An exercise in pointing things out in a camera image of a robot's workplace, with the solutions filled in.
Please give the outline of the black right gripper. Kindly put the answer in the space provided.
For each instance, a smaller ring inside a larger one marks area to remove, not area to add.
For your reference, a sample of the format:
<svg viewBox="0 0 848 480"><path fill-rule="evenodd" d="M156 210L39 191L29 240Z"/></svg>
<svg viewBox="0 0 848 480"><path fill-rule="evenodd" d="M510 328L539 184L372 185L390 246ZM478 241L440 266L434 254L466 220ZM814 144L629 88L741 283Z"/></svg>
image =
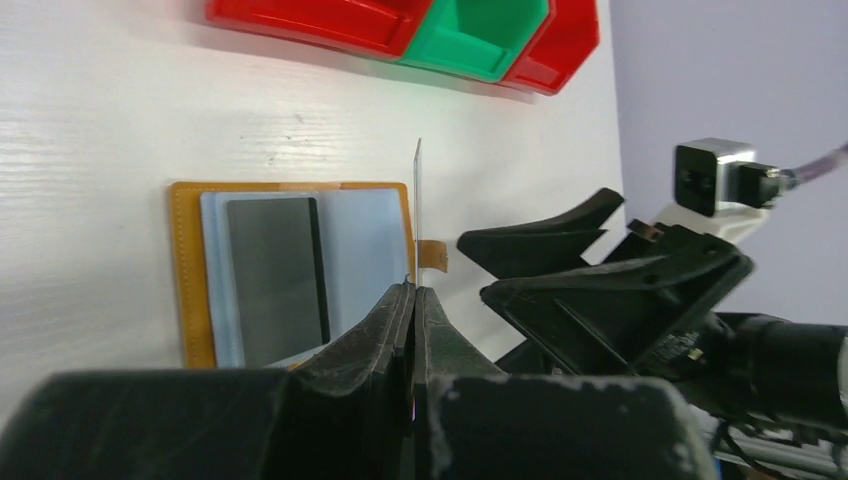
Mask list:
<svg viewBox="0 0 848 480"><path fill-rule="evenodd" d="M730 423L846 434L846 327L713 313L754 269L713 235L666 226L619 247L627 258L498 280L481 300L567 374L662 378Z"/></svg>

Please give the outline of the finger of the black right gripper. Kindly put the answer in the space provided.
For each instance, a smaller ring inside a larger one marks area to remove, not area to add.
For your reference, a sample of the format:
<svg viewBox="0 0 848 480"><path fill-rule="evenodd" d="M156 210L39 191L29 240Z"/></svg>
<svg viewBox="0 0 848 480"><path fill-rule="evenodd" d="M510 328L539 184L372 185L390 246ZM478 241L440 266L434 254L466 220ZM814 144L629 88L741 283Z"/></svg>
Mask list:
<svg viewBox="0 0 848 480"><path fill-rule="evenodd" d="M581 268L587 265L582 254L606 232L603 224L623 203L619 193L601 188L552 218L467 231L457 249L499 280Z"/></svg>

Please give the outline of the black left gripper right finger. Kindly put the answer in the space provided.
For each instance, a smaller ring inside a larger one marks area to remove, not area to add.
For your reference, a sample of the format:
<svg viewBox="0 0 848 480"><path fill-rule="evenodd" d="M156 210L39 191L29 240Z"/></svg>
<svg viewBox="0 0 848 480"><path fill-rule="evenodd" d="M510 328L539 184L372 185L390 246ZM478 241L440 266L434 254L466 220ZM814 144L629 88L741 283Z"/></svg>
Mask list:
<svg viewBox="0 0 848 480"><path fill-rule="evenodd" d="M682 395L644 377L509 375L449 322L413 313L419 479L714 479Z"/></svg>

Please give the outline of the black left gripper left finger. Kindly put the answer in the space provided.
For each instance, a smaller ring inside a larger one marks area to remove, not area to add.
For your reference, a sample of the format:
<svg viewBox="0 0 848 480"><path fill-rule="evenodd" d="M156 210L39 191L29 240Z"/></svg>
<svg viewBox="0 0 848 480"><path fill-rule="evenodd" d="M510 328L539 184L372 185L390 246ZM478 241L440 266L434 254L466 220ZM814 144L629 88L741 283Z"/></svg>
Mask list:
<svg viewBox="0 0 848 480"><path fill-rule="evenodd" d="M1 435L5 479L399 479L416 289L285 368L73 371Z"/></svg>

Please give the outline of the yellow leather card holder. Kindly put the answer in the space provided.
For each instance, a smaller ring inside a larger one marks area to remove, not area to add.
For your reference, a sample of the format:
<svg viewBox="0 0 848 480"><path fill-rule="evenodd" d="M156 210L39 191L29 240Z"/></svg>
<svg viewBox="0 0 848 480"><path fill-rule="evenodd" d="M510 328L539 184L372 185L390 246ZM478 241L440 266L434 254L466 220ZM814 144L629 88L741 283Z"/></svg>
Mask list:
<svg viewBox="0 0 848 480"><path fill-rule="evenodd" d="M399 194L406 249L416 253L407 185L401 182L191 182L168 187L172 252L175 269L184 363L188 368L215 368L217 357L208 305L206 258L200 195L207 192L286 192L390 189Z"/></svg>

